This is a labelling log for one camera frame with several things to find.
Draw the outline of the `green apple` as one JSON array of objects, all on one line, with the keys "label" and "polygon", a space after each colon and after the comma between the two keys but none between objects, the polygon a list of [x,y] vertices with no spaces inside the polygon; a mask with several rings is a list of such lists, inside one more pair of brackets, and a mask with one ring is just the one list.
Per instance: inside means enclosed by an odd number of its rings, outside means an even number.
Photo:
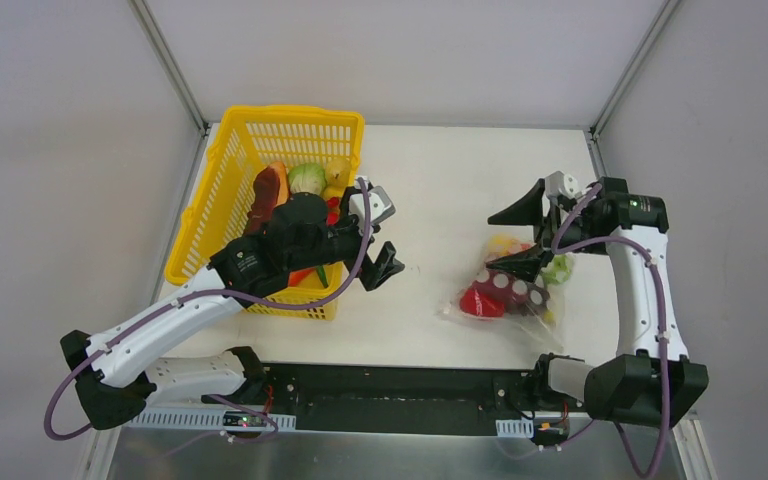
[{"label": "green apple", "polygon": [[550,262],[542,268],[541,278],[546,285],[560,286],[567,283],[574,270],[574,259],[571,255],[555,255]]}]

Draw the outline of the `red bell pepper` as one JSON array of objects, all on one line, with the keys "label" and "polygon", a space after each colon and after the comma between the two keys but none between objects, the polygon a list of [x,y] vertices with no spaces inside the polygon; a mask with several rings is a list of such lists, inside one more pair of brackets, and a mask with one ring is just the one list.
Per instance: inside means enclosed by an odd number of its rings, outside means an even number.
[{"label": "red bell pepper", "polygon": [[469,287],[462,293],[458,308],[462,313],[478,318],[499,318],[506,313],[503,302],[475,287]]}]

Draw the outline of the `orange pumpkin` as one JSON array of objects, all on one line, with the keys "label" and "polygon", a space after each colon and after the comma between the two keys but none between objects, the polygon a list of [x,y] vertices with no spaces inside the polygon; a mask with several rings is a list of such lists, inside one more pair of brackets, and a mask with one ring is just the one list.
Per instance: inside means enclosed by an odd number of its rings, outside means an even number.
[{"label": "orange pumpkin", "polygon": [[521,243],[518,246],[518,250],[516,252],[511,252],[511,255],[517,258],[532,258],[540,251],[540,249],[535,249],[535,247],[536,245],[534,243]]}]

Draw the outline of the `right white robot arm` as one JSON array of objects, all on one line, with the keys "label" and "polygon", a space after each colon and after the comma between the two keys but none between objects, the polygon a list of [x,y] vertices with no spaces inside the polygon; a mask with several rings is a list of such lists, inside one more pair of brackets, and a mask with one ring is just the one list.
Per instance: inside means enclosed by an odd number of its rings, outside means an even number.
[{"label": "right white robot arm", "polygon": [[565,398],[595,420],[674,427],[709,385],[679,333],[666,268],[669,221],[659,197],[633,194],[621,178],[603,176],[582,191],[557,171],[538,180],[488,224],[530,226],[530,249],[487,262],[498,273],[533,281],[565,254],[604,255],[613,269],[619,333],[614,358],[591,366],[543,354],[526,376],[526,398],[543,410]]}]

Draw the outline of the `yellow lemon fruit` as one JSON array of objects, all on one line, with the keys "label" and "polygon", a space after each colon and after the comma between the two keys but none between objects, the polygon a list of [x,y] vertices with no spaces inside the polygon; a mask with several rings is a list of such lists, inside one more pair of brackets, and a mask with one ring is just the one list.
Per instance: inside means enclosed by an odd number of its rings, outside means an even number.
[{"label": "yellow lemon fruit", "polygon": [[489,257],[504,257],[510,254],[511,248],[518,250],[520,241],[508,235],[494,235],[486,244],[486,254]]}]

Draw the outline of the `dark purple grapes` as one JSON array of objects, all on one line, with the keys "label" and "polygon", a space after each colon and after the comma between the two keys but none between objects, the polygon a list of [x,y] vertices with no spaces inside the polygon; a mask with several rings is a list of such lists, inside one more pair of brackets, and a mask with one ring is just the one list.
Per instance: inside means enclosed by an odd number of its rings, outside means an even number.
[{"label": "dark purple grapes", "polygon": [[507,273],[481,270],[472,287],[503,302],[508,314],[537,316],[548,309],[550,294],[545,288],[518,280]]}]

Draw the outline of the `clear zip top bag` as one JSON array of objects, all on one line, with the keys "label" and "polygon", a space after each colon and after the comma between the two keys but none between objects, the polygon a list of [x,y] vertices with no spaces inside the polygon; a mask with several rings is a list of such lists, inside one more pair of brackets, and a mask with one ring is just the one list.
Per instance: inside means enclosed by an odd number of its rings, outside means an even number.
[{"label": "clear zip top bag", "polygon": [[561,353],[564,293],[574,271],[569,254],[554,257],[533,281],[480,265],[473,279],[441,306],[440,316],[474,329],[520,332],[536,355]]}]

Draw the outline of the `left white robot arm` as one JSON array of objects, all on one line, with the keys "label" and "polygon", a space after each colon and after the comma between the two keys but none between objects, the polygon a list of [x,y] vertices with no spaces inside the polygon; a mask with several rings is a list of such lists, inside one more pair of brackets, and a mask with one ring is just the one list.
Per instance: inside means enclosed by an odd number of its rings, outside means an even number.
[{"label": "left white robot arm", "polygon": [[107,331],[75,330],[61,339],[73,387],[88,424],[121,426],[147,407],[179,399],[253,404],[265,390],[264,367],[249,347],[211,357],[173,358],[194,334],[253,306],[275,307],[293,273],[341,263],[368,291],[404,266],[391,243],[376,258],[368,248],[380,224],[394,215],[381,187],[352,188],[335,223],[326,201],[297,193],[274,208],[257,231],[230,241],[165,299]]}]

